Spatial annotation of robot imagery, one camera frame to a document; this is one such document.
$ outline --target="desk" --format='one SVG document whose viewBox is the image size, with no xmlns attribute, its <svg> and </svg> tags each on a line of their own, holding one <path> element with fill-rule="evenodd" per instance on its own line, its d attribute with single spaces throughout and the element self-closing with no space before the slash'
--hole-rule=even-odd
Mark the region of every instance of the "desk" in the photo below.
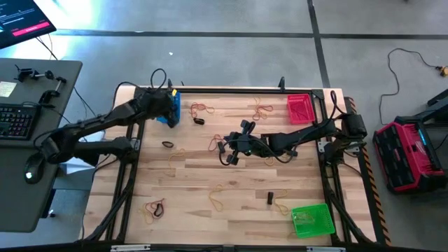
<svg viewBox="0 0 448 252">
<path fill-rule="evenodd" d="M 17 76 L 15 64 L 21 68 L 33 68 L 40 74 L 51 70 L 55 77 L 61 76 L 67 79 L 67 84 L 60 89 L 60 97 L 50 101 L 51 104 L 56 106 L 56 111 L 64 113 L 82 63 L 74 61 L 0 59 L 0 81 L 17 83 L 10 97 L 0 97 L 0 103 L 21 104 L 22 102 L 38 102 L 43 92 L 54 90 L 57 86 L 56 80 L 48 80 L 46 78 L 39 80 L 27 79 L 24 83 L 18 83 L 14 80 Z M 60 120 L 60 115 L 42 108 L 41 117 L 38 120 L 31 140 L 0 141 L 0 202 L 2 205 L 0 231 L 32 232 L 36 228 L 50 195 L 57 165 L 47 164 L 44 168 L 43 178 L 34 185 L 25 182 L 23 169 L 27 158 L 36 152 L 32 141 L 34 137 L 45 131 L 56 129 Z"/>
<path fill-rule="evenodd" d="M 253 89 L 262 92 L 266 89 Z M 327 113 L 333 104 L 331 90 L 324 90 Z M 342 91 L 335 90 L 338 105 L 345 108 Z M 239 164 L 224 167 L 218 161 L 218 151 L 208 151 L 210 140 L 215 134 L 224 136 L 231 131 L 239 131 L 243 119 L 251 120 L 256 102 L 272 105 L 267 119 L 257 121 L 254 135 L 270 132 L 292 132 L 309 125 L 290 125 L 286 109 L 286 94 L 211 94 L 198 88 L 202 93 L 182 93 L 181 121 L 174 129 L 160 122 L 148 120 L 141 145 L 136 184 L 132 197 L 129 223 L 125 243 L 127 244 L 238 244 L 238 245 L 329 245 L 330 236 L 323 235 L 309 239 L 298 239 L 294 231 L 291 215 L 283 216 L 275 206 L 267 206 L 268 191 L 280 195 L 282 189 L 288 196 L 278 199 L 289 208 L 324 203 L 316 143 L 301 145 L 298 157 L 288 164 L 275 162 L 268 167 L 259 157 L 240 155 Z M 122 87 L 116 97 L 116 104 L 133 98 L 134 87 Z M 204 103 L 215 108 L 214 113 L 198 112 L 205 119 L 205 125 L 196 125 L 190 114 L 193 102 Z M 126 127 L 114 127 L 106 131 L 106 138 L 126 135 Z M 165 148 L 162 141 L 171 141 L 173 149 Z M 168 157 L 185 149 L 185 156 L 173 157 L 175 177 L 169 171 Z M 346 156 L 346 162 L 359 169 L 356 158 Z M 90 193 L 85 212 L 84 224 L 89 235 L 110 209 L 118 175 L 118 164 L 98 171 Z M 347 211 L 356 224 L 372 240 L 377 240 L 378 223 L 372 224 L 363 179 L 349 168 L 340 166 L 339 177 Z M 223 211 L 214 209 L 208 195 L 216 185 L 224 191 L 213 197 L 224 205 Z M 139 209 L 146 202 L 164 200 L 164 216 L 151 225 L 145 223 Z M 115 234 L 121 222 L 120 213 L 115 223 Z M 340 239 L 342 226 L 335 210 L 335 222 Z"/>
</svg>

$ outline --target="gray desk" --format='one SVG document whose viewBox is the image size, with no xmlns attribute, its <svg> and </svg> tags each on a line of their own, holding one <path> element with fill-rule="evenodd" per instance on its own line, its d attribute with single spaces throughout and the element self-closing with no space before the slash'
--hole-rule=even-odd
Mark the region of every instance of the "gray desk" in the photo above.
<svg viewBox="0 0 448 252">
<path fill-rule="evenodd" d="M 67 79 L 67 84 L 59 89 L 60 97 L 53 98 L 50 103 L 55 105 L 58 112 L 64 113 L 71 92 L 81 71 L 82 63 L 75 61 L 50 61 L 34 59 L 0 59 L 0 81 L 17 83 L 10 97 L 0 97 L 0 103 L 20 104 L 22 102 L 38 102 L 46 90 L 54 90 L 56 80 L 40 78 L 27 79 L 19 83 L 14 78 L 17 69 L 33 68 L 39 73 L 51 70 L 55 77 Z M 32 232 L 36 229 L 42 216 L 48 196 L 52 189 L 57 165 L 46 164 L 43 178 L 34 185 L 25 182 L 23 169 L 27 158 L 36 151 L 33 139 L 39 134 L 56 129 L 61 116 L 54 111 L 42 109 L 36 129 L 29 141 L 0 140 L 0 232 Z"/>
</svg>

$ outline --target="computer mouse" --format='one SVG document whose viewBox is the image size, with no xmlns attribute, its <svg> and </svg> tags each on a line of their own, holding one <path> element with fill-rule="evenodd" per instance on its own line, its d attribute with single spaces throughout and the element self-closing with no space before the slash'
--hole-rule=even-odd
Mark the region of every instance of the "computer mouse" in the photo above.
<svg viewBox="0 0 448 252">
<path fill-rule="evenodd" d="M 42 153 L 36 153 L 28 157 L 24 169 L 24 178 L 28 184 L 38 183 L 42 179 L 45 158 Z"/>
</svg>

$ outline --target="concrete floor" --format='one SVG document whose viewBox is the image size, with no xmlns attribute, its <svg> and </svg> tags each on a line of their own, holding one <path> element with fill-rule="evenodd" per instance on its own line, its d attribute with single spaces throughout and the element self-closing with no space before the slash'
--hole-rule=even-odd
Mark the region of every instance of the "concrete floor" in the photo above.
<svg viewBox="0 0 448 252">
<path fill-rule="evenodd" d="M 312 33 L 307 0 L 36 0 L 58 29 L 124 32 L 282 32 Z M 444 0 L 314 0 L 322 34 L 448 34 L 448 1 Z M 371 142 L 379 129 L 378 103 L 394 92 L 386 56 L 394 48 L 418 50 L 430 64 L 448 64 L 446 42 L 428 39 L 322 39 L 332 88 L 342 88 L 356 101 Z M 43 40 L 49 44 L 47 36 Z M 175 84 L 323 87 L 313 38 L 232 38 L 163 36 L 58 36 L 53 50 L 60 59 L 84 63 L 76 84 L 96 113 L 111 106 L 121 81 L 147 84 L 152 70 L 163 67 Z M 48 59 L 37 41 L 0 50 L 0 57 Z M 383 103 L 384 121 L 424 109 L 428 99 L 447 88 L 447 79 L 418 57 L 392 55 L 401 82 L 400 94 Z M 73 96 L 65 116 L 84 118 Z M 443 134 L 435 134 L 438 144 Z M 384 186 L 372 145 L 367 149 L 386 214 L 392 243 L 448 251 L 446 197 L 392 195 Z M 442 155 L 448 148 L 441 148 Z M 62 188 L 87 189 L 90 174 L 58 179 Z M 31 234 L 0 233 L 0 247 L 71 242 L 78 238 L 87 190 L 58 190 L 52 208 L 56 218 L 41 220 Z"/>
</svg>

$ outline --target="sticky note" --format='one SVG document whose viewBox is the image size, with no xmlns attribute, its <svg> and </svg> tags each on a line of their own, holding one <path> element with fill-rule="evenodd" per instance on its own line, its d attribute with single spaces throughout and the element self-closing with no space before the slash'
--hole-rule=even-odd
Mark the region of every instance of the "sticky note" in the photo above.
<svg viewBox="0 0 448 252">
<path fill-rule="evenodd" d="M 0 97 L 9 97 L 11 93 L 14 91 L 17 83 L 9 83 L 6 81 L 0 82 Z"/>
</svg>

